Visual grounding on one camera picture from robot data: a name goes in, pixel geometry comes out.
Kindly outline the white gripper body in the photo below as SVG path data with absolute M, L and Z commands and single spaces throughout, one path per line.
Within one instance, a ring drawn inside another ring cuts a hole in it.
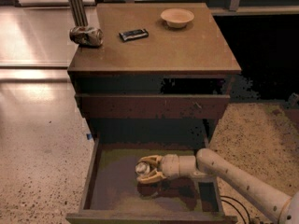
M 166 178 L 179 177 L 179 158 L 176 154 L 167 154 L 162 157 L 159 166 L 160 171 Z

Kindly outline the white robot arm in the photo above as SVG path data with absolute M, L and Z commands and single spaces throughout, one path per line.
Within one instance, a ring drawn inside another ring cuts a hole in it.
M 292 197 L 239 169 L 209 148 L 195 155 L 150 155 L 135 165 L 136 180 L 153 184 L 166 179 L 188 177 L 199 181 L 220 177 L 254 205 L 274 224 L 299 224 L 299 192 Z

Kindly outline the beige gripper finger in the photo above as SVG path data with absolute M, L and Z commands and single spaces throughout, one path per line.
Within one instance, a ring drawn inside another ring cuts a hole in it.
M 141 184 L 153 184 L 166 179 L 166 176 L 157 170 L 152 170 L 146 175 L 139 175 L 137 181 Z
M 150 155 L 150 156 L 142 157 L 137 162 L 137 165 L 144 162 L 144 163 L 148 163 L 149 165 L 151 165 L 153 167 L 158 167 L 160 165 L 162 158 L 163 157 L 160 155 Z

